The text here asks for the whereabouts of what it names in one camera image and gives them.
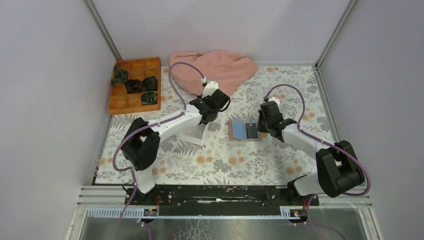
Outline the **black credit card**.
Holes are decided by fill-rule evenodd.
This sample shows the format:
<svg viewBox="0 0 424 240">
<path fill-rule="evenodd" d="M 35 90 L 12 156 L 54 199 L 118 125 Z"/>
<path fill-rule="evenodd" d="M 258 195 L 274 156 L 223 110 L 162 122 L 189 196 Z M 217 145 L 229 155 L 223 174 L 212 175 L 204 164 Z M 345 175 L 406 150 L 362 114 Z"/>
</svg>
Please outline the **black credit card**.
<svg viewBox="0 0 424 240">
<path fill-rule="evenodd" d="M 256 122 L 247 122 L 245 124 L 246 138 L 248 140 L 257 140 L 259 139 L 257 123 Z"/>
</svg>

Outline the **white translucent card box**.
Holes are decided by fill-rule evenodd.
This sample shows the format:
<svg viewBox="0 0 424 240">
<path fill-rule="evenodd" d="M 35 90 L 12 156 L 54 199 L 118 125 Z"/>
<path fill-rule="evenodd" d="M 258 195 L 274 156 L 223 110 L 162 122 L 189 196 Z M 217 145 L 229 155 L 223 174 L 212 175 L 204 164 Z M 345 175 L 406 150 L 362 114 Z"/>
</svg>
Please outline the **white translucent card box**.
<svg viewBox="0 0 424 240">
<path fill-rule="evenodd" d="M 186 141 L 204 148 L 208 139 L 207 125 L 200 124 L 187 128 L 179 133 L 179 138 L 182 141 Z"/>
</svg>

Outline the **brown leather card holder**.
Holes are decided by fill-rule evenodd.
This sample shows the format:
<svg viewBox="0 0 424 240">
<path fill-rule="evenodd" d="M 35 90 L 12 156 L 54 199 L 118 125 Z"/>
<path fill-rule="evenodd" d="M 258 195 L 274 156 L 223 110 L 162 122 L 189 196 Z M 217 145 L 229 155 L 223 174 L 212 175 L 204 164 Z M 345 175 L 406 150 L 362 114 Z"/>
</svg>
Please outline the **brown leather card holder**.
<svg viewBox="0 0 424 240">
<path fill-rule="evenodd" d="M 247 139 L 246 127 L 245 127 L 246 123 L 257 123 L 257 122 L 254 122 L 254 121 L 242 122 L 242 121 L 229 119 L 228 120 L 229 138 L 235 141 L 259 141 L 261 139 L 259 132 L 258 132 L 259 139 L 250 139 L 250 140 Z"/>
</svg>

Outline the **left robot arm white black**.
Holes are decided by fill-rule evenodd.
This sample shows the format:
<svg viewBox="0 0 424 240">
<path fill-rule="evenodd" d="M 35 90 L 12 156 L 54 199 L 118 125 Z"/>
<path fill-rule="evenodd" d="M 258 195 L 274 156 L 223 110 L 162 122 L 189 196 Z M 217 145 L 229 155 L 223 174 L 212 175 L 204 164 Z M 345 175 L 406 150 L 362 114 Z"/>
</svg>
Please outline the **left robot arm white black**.
<svg viewBox="0 0 424 240">
<path fill-rule="evenodd" d="M 191 100 L 183 110 L 165 118 L 145 121 L 139 117 L 131 123 L 117 149 L 132 165 L 137 187 L 135 197 L 142 205 L 148 206 L 155 200 L 153 188 L 156 183 L 151 166 L 156 161 L 161 142 L 182 131 L 214 121 L 230 102 L 229 96 L 216 89 L 210 95 Z"/>
</svg>

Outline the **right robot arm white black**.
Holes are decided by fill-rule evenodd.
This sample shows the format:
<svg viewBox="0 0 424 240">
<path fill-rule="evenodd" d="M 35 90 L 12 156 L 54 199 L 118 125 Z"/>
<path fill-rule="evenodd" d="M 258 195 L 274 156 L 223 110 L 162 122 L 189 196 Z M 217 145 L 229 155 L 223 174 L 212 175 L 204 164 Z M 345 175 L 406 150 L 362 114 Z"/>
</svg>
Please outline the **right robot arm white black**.
<svg viewBox="0 0 424 240">
<path fill-rule="evenodd" d="M 259 132 L 268 133 L 315 160 L 315 174 L 304 175 L 288 183 L 286 198 L 291 205 L 301 205 L 312 194 L 335 198 L 365 182 L 364 172 L 352 159 L 355 152 L 349 142 L 328 143 L 302 133 L 295 120 L 283 117 L 278 103 L 273 100 L 262 103 L 258 112 Z"/>
</svg>

